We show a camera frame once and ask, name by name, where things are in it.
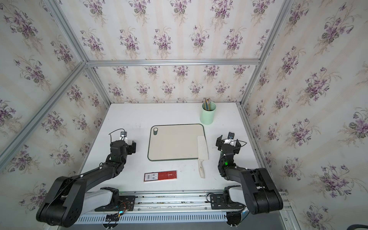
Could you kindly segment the white cleaver knife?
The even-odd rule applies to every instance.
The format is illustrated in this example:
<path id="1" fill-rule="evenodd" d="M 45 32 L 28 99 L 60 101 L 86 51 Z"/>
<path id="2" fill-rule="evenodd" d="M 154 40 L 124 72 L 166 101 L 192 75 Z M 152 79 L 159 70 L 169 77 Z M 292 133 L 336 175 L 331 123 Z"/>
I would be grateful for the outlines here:
<path id="1" fill-rule="evenodd" d="M 208 146 L 205 136 L 197 137 L 197 152 L 198 152 L 198 170 L 199 175 L 202 179 L 205 179 L 205 171 L 203 167 L 203 162 L 209 159 Z"/>

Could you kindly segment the mint green pencil cup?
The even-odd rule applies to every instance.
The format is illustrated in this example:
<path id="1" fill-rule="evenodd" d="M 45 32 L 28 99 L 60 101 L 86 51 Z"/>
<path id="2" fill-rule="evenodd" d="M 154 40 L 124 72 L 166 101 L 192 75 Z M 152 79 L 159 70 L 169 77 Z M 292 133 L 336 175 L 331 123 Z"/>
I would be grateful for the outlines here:
<path id="1" fill-rule="evenodd" d="M 216 104 L 211 102 L 211 111 L 206 111 L 204 105 L 202 104 L 202 111 L 200 115 L 200 122 L 204 125 L 210 125 L 214 121 Z"/>

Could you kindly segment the beige green-rimmed cutting board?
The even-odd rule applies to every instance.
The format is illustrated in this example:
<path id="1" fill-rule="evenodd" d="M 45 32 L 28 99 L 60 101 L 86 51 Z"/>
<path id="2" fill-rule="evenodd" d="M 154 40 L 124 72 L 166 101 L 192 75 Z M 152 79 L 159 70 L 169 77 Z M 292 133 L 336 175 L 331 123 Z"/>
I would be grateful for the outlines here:
<path id="1" fill-rule="evenodd" d="M 205 137 L 202 124 L 153 126 L 150 130 L 148 159 L 151 162 L 197 159 L 198 137 Z"/>

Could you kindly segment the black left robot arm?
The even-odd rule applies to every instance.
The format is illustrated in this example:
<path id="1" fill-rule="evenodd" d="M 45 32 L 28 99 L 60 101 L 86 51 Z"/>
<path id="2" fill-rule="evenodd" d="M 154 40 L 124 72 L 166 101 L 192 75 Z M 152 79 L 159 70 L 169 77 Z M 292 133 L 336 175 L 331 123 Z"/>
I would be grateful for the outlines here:
<path id="1" fill-rule="evenodd" d="M 87 192 L 100 183 L 117 177 L 127 162 L 127 157 L 136 152 L 137 144 L 124 140 L 110 143 L 110 154 L 105 162 L 88 172 L 72 177 L 61 176 L 51 186 L 40 205 L 36 220 L 50 226 L 72 226 L 80 215 L 95 209 L 115 211 L 121 207 L 119 190 L 103 187 L 97 192 Z"/>

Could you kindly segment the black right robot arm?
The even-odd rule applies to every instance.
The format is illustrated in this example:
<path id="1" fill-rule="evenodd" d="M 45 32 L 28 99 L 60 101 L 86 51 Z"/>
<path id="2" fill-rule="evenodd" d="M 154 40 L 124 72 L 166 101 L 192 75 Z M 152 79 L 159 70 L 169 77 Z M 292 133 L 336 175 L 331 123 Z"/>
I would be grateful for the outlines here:
<path id="1" fill-rule="evenodd" d="M 284 208 L 282 197 L 266 168 L 249 169 L 238 166 L 234 156 L 247 142 L 234 140 L 234 134 L 216 140 L 220 151 L 218 171 L 227 181 L 239 183 L 227 186 L 223 191 L 223 205 L 227 208 L 246 207 L 251 214 L 269 213 Z"/>

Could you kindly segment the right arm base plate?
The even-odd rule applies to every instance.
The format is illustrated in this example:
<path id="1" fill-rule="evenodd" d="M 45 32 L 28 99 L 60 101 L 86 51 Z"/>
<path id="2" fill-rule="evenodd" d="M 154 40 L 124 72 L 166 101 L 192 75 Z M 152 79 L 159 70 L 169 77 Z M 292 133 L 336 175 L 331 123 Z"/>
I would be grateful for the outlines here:
<path id="1" fill-rule="evenodd" d="M 227 201 L 224 195 L 208 193 L 206 194 L 206 200 L 210 203 L 212 210 L 230 209 L 238 210 L 243 209 L 245 205 L 241 203 L 234 203 L 232 201 Z"/>

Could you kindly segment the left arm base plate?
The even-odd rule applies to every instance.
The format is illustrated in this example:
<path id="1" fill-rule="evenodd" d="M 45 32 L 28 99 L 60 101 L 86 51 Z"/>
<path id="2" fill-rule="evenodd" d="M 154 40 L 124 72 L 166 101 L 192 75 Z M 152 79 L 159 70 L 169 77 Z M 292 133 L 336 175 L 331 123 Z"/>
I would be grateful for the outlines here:
<path id="1" fill-rule="evenodd" d="M 111 199 L 108 204 L 104 206 L 100 206 L 94 211 L 103 212 L 103 211 L 118 211 L 118 208 L 121 208 L 125 211 L 133 211 L 135 205 L 135 196 L 131 195 L 121 195 L 117 188 L 112 187 L 103 187 L 99 190 L 100 192 L 111 192 Z"/>

